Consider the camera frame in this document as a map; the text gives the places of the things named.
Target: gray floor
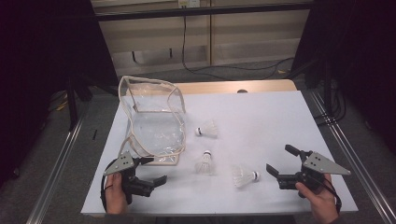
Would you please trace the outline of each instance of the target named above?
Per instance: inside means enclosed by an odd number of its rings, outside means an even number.
[[[264,67],[275,62],[241,62],[238,66]],[[291,61],[282,63],[276,70],[287,71]],[[228,79],[261,79],[273,73],[273,70],[246,71],[227,68],[210,68],[205,73],[215,74]],[[208,75],[191,74],[184,69],[156,72],[146,70],[141,77],[159,78],[171,82],[218,81],[220,79]],[[284,75],[275,72],[272,78]],[[304,87],[304,80],[295,80],[296,86],[303,91],[305,100],[313,115],[319,114],[310,97],[310,90]],[[51,198],[43,223],[102,223],[101,218],[86,217],[80,213],[85,195],[91,185],[93,173],[101,156],[112,120],[118,105],[118,98],[105,92],[92,89],[94,97],[87,104],[89,110],[83,120],[78,139],[67,160],[61,180]],[[50,176],[64,140],[68,135],[69,117],[67,108],[53,111],[49,115],[47,125],[35,142],[33,150],[21,166],[21,177],[9,180],[0,189],[0,223],[26,223],[41,190]],[[394,188],[394,171],[396,157],[385,146],[381,137],[369,130],[364,117],[350,102],[347,104],[346,117],[339,122],[351,145],[356,149],[361,161],[370,175],[396,207],[396,188]],[[336,162],[350,169],[348,161],[340,152],[330,130],[326,126],[319,128],[326,140]],[[347,223],[383,223],[359,179],[352,175],[345,178],[352,196],[360,211],[354,214],[343,214]],[[310,214],[294,216],[297,223],[315,223]],[[155,217],[139,217],[142,223],[154,223]],[[264,223],[263,217],[257,217],[257,223]],[[202,223],[200,218],[174,218],[171,223]]]

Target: electrical outlet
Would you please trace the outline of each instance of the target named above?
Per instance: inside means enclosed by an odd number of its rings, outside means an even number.
[[[200,0],[178,0],[178,7],[200,7],[201,1]]]
[[[189,0],[178,0],[178,7],[189,7]]]
[[[200,7],[200,0],[190,0],[189,7]]]

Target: hand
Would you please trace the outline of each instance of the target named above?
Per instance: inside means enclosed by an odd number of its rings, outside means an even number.
[[[332,182],[332,178],[329,174],[325,174],[324,177]],[[332,188],[327,181],[324,183],[330,189]],[[338,218],[334,196],[328,190],[322,188],[320,193],[315,194],[303,183],[299,182],[296,183],[296,188],[309,202],[311,202],[312,214],[319,223],[331,223]]]
[[[108,175],[106,181],[106,206],[108,214],[125,214],[126,199],[121,188],[121,174]]]

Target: shuttlecock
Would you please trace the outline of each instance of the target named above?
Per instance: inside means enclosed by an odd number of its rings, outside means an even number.
[[[236,185],[237,188],[245,186],[250,182],[256,182],[260,179],[259,172],[256,171],[249,171],[240,166],[233,166],[233,183]]]
[[[195,129],[195,134],[198,136],[218,136],[218,127],[213,120],[204,123],[201,127]]]
[[[204,152],[202,158],[195,164],[195,171],[201,175],[212,175],[212,154],[209,150]]]

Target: table surface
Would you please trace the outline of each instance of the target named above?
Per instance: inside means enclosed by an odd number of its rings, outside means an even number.
[[[176,166],[137,168],[136,175],[140,179],[168,175],[168,182],[156,188],[149,198],[134,196],[134,204],[138,205],[129,206],[130,213],[142,216],[220,216],[310,211],[309,202],[299,198],[297,191],[280,190],[276,180],[265,172],[265,163],[273,165],[281,174],[299,171],[301,162],[284,150],[286,144],[315,150],[332,160],[303,96],[292,81],[177,85],[184,94],[187,109],[186,151],[180,154]],[[235,94],[239,90],[250,93]],[[220,134],[217,139],[198,138],[191,134],[208,118],[218,124]],[[92,216],[104,214],[97,186],[106,165],[117,157],[126,126],[127,118],[119,106],[92,181],[93,187],[81,213]],[[198,175],[193,170],[206,149],[212,150],[215,165],[215,174],[210,176]],[[233,164],[260,172],[261,180],[236,188],[230,169]],[[342,211],[357,211],[343,177],[333,175],[332,179],[344,202]]]

